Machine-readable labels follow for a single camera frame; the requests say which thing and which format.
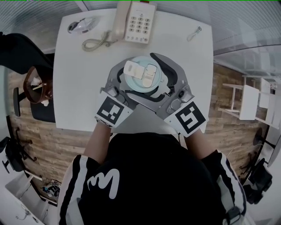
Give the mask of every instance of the telephone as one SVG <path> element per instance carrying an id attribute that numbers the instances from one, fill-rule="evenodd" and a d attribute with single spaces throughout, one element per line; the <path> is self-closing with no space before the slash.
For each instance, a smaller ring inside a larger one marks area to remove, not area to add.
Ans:
<path id="1" fill-rule="evenodd" d="M 140 1 L 119 1 L 112 40 L 148 44 L 156 5 Z"/>

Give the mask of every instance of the white logo on shirt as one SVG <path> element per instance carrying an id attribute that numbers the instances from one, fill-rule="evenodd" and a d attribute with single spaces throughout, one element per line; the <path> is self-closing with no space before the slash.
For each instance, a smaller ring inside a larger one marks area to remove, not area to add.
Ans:
<path id="1" fill-rule="evenodd" d="M 89 188 L 89 183 L 91 182 L 92 186 L 95 186 L 97 183 L 97 178 L 99 178 L 99 182 L 98 182 L 98 186 L 101 189 L 104 189 L 108 183 L 110 182 L 111 178 L 112 178 L 112 183 L 111 183 L 111 188 L 110 188 L 110 192 L 109 192 L 109 198 L 110 199 L 115 199 L 116 195 L 117 195 L 117 191 L 118 191 L 118 185 L 119 185 L 119 178 L 120 178 L 120 174 L 119 174 L 119 170 L 117 169 L 111 169 L 106 176 L 104 176 L 103 173 L 99 173 L 96 176 L 91 177 L 88 181 L 88 188 Z"/>

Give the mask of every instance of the light blue bowl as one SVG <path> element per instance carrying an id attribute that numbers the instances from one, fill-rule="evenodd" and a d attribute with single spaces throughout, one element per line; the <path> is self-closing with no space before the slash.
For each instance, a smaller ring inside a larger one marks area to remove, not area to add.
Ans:
<path id="1" fill-rule="evenodd" d="M 147 92 L 154 90 L 157 86 L 159 86 L 159 83 L 160 83 L 160 80 L 162 77 L 162 71 L 161 71 L 159 64 L 153 58 L 148 57 L 148 56 L 138 56 L 138 57 L 131 59 L 131 61 L 136 62 L 139 65 L 144 66 L 144 67 L 147 67 L 148 64 L 153 64 L 157 67 L 155 77 L 154 77 L 151 87 L 144 87 L 142 84 L 142 80 L 124 74 L 125 81 L 131 89 L 133 89 L 134 91 L 140 92 L 140 93 L 147 93 Z"/>

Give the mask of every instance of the brown bag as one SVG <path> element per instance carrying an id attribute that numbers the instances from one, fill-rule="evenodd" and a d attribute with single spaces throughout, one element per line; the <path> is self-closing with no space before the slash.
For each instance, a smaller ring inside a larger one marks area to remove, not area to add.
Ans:
<path id="1" fill-rule="evenodd" d="M 36 90 L 33 90 L 31 86 L 34 77 L 42 81 L 42 87 Z M 44 100 L 52 99 L 53 70 L 44 66 L 31 67 L 23 82 L 23 90 L 31 103 L 40 103 Z"/>

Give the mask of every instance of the white desk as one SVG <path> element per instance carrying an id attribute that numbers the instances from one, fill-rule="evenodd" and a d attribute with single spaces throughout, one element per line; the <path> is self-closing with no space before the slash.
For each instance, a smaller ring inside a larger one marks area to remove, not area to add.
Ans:
<path id="1" fill-rule="evenodd" d="M 100 88 L 104 87 L 110 69 L 129 57 L 149 56 L 155 52 L 174 60 L 187 75 L 196 104 L 208 116 L 213 83 L 213 39 L 211 26 L 170 14 L 156 12 L 149 45 L 119 41 L 111 47 L 101 46 L 94 52 L 84 52 L 83 41 L 100 39 L 111 30 L 116 9 L 77 13 L 62 18 L 54 59 L 54 112 L 58 128 L 92 131 Z M 90 32 L 73 35 L 67 27 L 84 17 L 100 16 L 99 24 Z M 187 42 L 186 38 L 200 26 L 202 31 Z M 201 129 L 204 132 L 206 123 Z M 176 131 L 149 109 L 138 105 L 113 132 L 157 132 L 176 134 Z"/>

